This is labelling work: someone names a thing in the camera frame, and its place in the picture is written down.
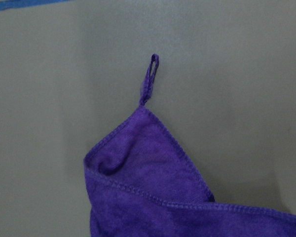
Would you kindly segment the purple microfiber cloth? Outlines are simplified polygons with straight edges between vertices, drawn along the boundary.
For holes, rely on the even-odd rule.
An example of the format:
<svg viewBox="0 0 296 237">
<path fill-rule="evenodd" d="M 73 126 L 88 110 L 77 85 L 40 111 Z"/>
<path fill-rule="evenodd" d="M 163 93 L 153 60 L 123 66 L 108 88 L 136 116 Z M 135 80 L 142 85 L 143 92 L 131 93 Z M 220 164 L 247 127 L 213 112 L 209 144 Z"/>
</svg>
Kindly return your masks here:
<svg viewBox="0 0 296 237">
<path fill-rule="evenodd" d="M 296 237 L 296 215 L 219 203 L 195 165 L 146 108 L 153 54 L 136 110 L 85 156 L 93 237 Z"/>
</svg>

